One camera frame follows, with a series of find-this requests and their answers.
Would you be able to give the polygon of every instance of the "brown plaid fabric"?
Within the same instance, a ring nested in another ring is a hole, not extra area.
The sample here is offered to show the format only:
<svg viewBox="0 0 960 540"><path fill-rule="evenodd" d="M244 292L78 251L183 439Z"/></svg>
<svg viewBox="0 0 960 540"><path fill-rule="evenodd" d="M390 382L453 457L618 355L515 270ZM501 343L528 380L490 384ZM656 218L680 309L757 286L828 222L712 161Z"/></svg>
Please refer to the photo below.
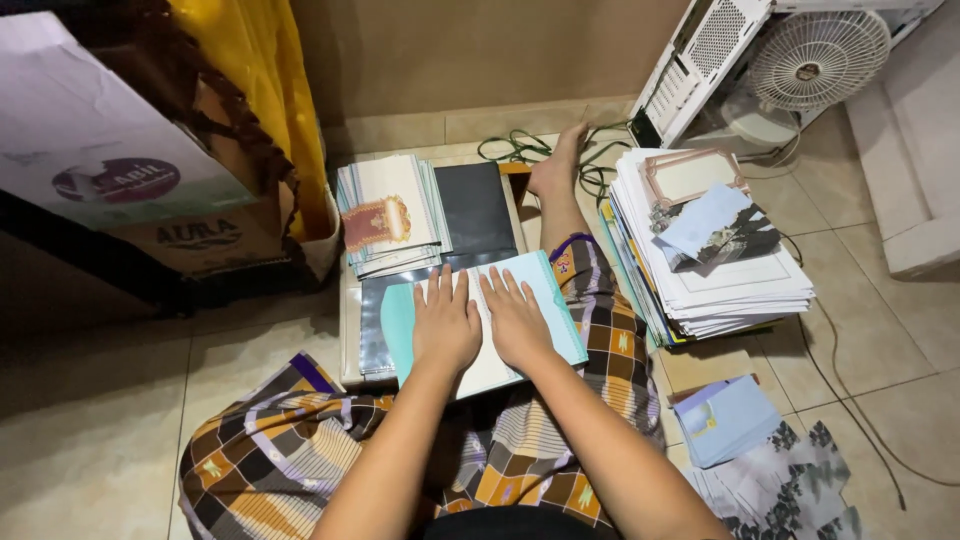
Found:
<svg viewBox="0 0 960 540"><path fill-rule="evenodd" d="M662 448L659 402L644 347L646 327L617 291L610 265L595 242L578 239L555 258L553 269L587 343L584 380ZM309 536L363 441L393 404L392 397L318 391L329 381L315 364L292 361L194 433L180 462L180 507L195 538ZM489 432L473 426L474 416L482 414L460 410L454 424L466 427L457 439L456 473L432 494L433 514L535 504L616 537L533 385L509 392ZM460 405L464 407L480 408L479 402ZM457 414L457 406L452 409L445 424Z"/></svg>

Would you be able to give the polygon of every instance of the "foot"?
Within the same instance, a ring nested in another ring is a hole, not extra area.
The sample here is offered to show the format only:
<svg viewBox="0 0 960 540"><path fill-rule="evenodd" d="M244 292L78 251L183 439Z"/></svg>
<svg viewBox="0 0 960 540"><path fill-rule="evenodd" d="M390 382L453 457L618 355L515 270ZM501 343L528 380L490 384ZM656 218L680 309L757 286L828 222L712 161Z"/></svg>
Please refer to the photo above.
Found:
<svg viewBox="0 0 960 540"><path fill-rule="evenodd" d="M580 151L587 139L588 128L587 122L583 122L560 133L553 155L531 167L533 173L527 185L530 192L543 197L552 189L573 190Z"/></svg>

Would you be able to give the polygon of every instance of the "brown wall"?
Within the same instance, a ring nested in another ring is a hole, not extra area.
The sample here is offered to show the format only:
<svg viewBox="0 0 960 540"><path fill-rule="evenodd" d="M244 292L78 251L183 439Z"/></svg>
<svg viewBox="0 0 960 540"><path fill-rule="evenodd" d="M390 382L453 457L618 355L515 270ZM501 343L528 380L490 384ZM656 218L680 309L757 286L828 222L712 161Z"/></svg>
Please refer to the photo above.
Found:
<svg viewBox="0 0 960 540"><path fill-rule="evenodd" d="M322 123L642 90L686 0L291 0Z"/></svg>

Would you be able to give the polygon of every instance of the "left hand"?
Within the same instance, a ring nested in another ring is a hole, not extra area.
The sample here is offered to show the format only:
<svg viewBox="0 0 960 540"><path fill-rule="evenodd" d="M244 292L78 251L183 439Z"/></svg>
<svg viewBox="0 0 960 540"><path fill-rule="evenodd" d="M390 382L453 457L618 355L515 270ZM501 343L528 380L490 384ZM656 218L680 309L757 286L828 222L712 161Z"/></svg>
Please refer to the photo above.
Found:
<svg viewBox="0 0 960 540"><path fill-rule="evenodd" d="M420 285L415 287L414 369L426 364L431 371L456 376L477 356L480 312L475 300L467 301L468 283L467 272L461 271L454 290L450 265L445 264L442 275L430 273L426 301Z"/></svg>

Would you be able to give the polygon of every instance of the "right hand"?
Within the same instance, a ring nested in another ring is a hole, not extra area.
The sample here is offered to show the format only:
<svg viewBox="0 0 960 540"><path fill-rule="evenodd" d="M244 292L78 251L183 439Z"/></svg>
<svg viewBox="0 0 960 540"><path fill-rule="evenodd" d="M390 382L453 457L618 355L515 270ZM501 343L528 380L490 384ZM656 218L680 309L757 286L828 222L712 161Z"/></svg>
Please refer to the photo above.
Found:
<svg viewBox="0 0 960 540"><path fill-rule="evenodd" d="M527 373L532 362L555 354L550 329L530 285L517 286L509 270L503 271L501 280L491 266L489 280L480 275L480 289L491 313L493 345L504 362Z"/></svg>

